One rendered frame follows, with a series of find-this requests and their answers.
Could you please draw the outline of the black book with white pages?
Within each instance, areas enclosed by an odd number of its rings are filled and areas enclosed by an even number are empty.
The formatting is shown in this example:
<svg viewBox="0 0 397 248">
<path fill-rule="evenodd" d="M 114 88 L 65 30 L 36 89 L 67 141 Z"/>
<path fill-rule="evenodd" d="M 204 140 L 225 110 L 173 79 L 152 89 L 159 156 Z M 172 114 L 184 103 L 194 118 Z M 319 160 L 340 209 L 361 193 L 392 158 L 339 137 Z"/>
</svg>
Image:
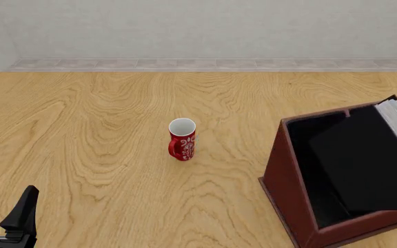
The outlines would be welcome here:
<svg viewBox="0 0 397 248">
<path fill-rule="evenodd" d="M 348 210 L 397 210 L 397 96 L 359 108 L 309 144 Z"/>
</svg>

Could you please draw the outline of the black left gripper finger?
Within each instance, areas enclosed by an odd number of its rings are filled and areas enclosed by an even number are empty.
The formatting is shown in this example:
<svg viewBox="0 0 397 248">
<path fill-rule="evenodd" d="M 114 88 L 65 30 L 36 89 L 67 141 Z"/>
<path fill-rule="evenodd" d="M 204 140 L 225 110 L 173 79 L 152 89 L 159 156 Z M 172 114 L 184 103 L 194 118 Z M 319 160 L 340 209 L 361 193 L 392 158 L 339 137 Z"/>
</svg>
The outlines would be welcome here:
<svg viewBox="0 0 397 248">
<path fill-rule="evenodd" d="M 28 185 L 12 211 L 4 218 L 0 227 L 7 233 L 18 231 L 24 234 L 36 235 L 36 208 L 39 190 L 34 185 Z"/>
</svg>

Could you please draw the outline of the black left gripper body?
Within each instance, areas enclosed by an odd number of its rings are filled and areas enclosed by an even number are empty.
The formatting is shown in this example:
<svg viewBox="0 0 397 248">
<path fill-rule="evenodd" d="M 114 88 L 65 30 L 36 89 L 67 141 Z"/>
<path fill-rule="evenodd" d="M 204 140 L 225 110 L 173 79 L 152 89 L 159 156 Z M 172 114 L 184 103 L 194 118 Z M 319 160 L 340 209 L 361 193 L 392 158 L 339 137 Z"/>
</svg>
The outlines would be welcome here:
<svg viewBox="0 0 397 248">
<path fill-rule="evenodd" d="M 34 248 L 36 241 L 30 234 L 14 233 L 14 236 L 0 236 L 0 248 Z"/>
</svg>

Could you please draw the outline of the red-brown desk caddy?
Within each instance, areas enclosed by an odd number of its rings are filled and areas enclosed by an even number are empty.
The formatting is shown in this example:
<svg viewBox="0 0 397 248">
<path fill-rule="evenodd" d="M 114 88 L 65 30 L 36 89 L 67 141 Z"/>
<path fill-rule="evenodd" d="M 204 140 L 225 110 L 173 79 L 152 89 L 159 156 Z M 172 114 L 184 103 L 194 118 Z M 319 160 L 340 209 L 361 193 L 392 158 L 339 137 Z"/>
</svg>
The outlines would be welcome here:
<svg viewBox="0 0 397 248">
<path fill-rule="evenodd" d="M 397 228 L 397 210 L 348 210 L 309 144 L 359 108 L 374 104 L 281 121 L 260 183 L 295 248 L 332 248 Z"/>
</svg>

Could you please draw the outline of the red mug with white pattern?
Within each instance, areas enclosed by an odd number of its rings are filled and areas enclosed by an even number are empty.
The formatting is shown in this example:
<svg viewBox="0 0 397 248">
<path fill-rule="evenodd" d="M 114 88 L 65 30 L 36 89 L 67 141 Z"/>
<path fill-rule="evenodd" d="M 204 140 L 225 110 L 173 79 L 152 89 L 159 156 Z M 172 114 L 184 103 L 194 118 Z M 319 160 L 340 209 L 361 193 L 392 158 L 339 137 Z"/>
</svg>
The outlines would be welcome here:
<svg viewBox="0 0 397 248">
<path fill-rule="evenodd" d="M 170 156 L 178 161 L 188 161 L 195 153 L 196 123 L 192 119 L 178 118 L 168 126 L 171 141 L 168 145 Z"/>
</svg>

